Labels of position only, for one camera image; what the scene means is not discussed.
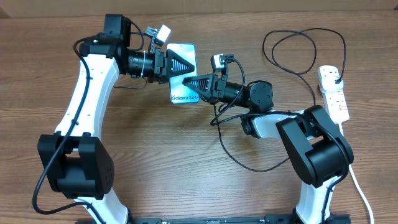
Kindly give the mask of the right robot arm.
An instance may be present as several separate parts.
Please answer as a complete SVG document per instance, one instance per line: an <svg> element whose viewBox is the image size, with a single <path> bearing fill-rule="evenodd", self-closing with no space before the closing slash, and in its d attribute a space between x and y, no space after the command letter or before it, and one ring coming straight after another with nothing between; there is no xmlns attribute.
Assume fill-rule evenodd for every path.
<svg viewBox="0 0 398 224"><path fill-rule="evenodd" d="M187 77L182 83L212 105L223 102L249 109L238 116L247 135L282 141L302 181L300 199L291 214L266 215L266 223L350 223L349 215L332 214L330 204L335 186L348 175L354 155L324 107L315 105L297 112L273 110L272 85L261 80L240 85L208 74Z"/></svg>

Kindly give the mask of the Samsung Galaxy smartphone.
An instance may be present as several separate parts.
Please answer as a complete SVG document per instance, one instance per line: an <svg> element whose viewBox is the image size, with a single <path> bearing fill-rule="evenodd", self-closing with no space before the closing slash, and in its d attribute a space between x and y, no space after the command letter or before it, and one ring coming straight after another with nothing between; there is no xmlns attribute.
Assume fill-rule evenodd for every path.
<svg viewBox="0 0 398 224"><path fill-rule="evenodd" d="M173 104L189 104L198 103L200 97L198 93L189 89L182 84L182 81L186 77L196 77L197 76L197 58L196 58L196 47L192 43L176 43L168 44L167 50L171 49L182 58L192 63L195 67L193 72L179 75L176 77L170 77L169 87L170 87L170 101Z"/></svg>

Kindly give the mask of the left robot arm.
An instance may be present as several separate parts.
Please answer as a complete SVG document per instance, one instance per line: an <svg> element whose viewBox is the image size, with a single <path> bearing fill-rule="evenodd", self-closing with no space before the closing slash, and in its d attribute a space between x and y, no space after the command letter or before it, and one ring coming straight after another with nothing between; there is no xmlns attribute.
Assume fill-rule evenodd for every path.
<svg viewBox="0 0 398 224"><path fill-rule="evenodd" d="M192 43L170 44L170 29L140 28L121 14L107 14L103 31L76 41L80 73L67 111L53 134L39 138L37 150L54 192L81 205L94 223L132 223L130 209L113 189L114 163L101 142L103 118L120 75L168 83L170 100L188 103L183 79L197 74Z"/></svg>

